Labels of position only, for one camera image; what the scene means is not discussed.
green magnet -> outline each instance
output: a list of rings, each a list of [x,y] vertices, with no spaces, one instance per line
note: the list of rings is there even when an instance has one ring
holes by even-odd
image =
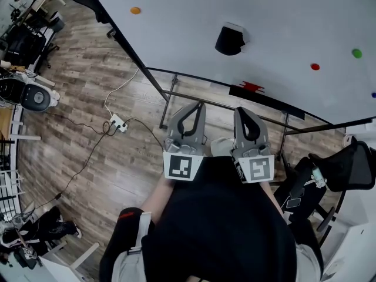
[[[356,59],[359,59],[359,58],[362,57],[362,52],[361,52],[359,49],[354,49],[354,50],[352,51],[352,55],[354,55],[354,57],[355,57]]]

black office chair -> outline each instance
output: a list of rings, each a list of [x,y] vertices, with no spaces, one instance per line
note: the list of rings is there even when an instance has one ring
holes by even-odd
[[[333,192],[372,189],[376,178],[376,151],[370,150],[364,142],[355,142],[325,159],[312,154],[308,156],[291,168],[282,155],[287,178],[274,195],[284,212],[292,212],[291,222],[307,219],[316,210],[324,219],[317,228],[320,232],[333,218],[335,208],[326,212],[320,206],[326,187],[317,188],[315,183],[304,186],[311,180],[314,167],[320,169]]]

whiteboard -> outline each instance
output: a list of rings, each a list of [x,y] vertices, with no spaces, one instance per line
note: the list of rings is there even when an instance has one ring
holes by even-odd
[[[331,123],[376,115],[376,0],[99,1],[147,67],[251,82]],[[235,56],[214,48],[226,22],[250,38]]]

wooden floor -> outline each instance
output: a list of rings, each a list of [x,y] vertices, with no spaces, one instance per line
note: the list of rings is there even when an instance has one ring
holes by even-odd
[[[54,41],[61,48],[50,56],[52,67],[42,71],[42,76],[54,81],[55,90],[61,94],[59,105],[48,112],[62,114],[101,131],[103,122],[110,119],[103,107],[106,95],[129,79],[137,67],[117,42],[106,37],[109,26],[97,23],[90,9],[71,0],[65,1],[67,5],[59,8],[66,26]],[[164,89],[170,88],[170,74],[156,72],[155,77]],[[179,77],[176,90],[230,106],[244,106],[259,115],[284,120],[281,112],[229,96],[229,89],[224,86]],[[166,119],[189,102],[173,98]],[[164,131],[158,128],[164,103],[142,73],[109,98],[112,112],[123,119],[142,120],[160,140],[164,137]],[[22,202],[27,204],[35,200],[39,205],[65,188],[70,177],[84,165],[100,135],[46,113],[25,111],[23,118],[22,133],[40,135],[42,140],[24,141],[19,145],[19,171],[25,177],[23,188],[27,191]],[[305,122],[292,118],[290,123],[297,127],[320,124],[312,118]],[[272,151],[276,153],[283,128],[272,123],[267,126]],[[205,135],[207,153],[210,153],[212,140],[232,137],[233,112],[207,105]],[[342,138],[343,134],[337,130],[288,136],[286,156],[291,164],[308,153],[326,157],[341,149]],[[125,207],[140,206],[162,173],[162,164],[161,148],[137,122],[131,122],[125,134],[117,132],[113,137],[105,137],[87,168],[72,181],[58,201],[64,217],[74,220],[83,232],[80,240],[68,237],[69,244],[60,256],[71,263],[98,241],[100,248],[79,268],[98,280],[99,260],[119,212]],[[276,171],[276,180],[283,179],[283,171]],[[323,206],[329,209],[337,203],[340,194],[327,193]]]

white cable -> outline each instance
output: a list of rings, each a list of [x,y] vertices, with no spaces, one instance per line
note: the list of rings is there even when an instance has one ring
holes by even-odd
[[[106,105],[106,102],[107,102],[108,97],[111,95],[111,93],[113,93],[113,92],[115,92],[115,91],[121,89],[121,88],[124,87],[125,85],[127,85],[127,84],[128,84],[128,83],[129,83],[129,82],[130,82],[130,81],[136,76],[136,74],[137,74],[137,72],[138,72],[139,70],[140,70],[140,68],[137,69],[136,73],[135,73],[130,79],[128,79],[125,83],[123,83],[120,87],[118,87],[117,89],[115,89],[115,90],[111,91],[110,93],[108,93],[108,95],[107,95],[107,97],[106,97],[106,99],[105,99],[105,108],[109,111],[111,117],[112,117],[112,113],[111,113],[110,109],[109,109],[109,108],[107,107],[107,105]]]

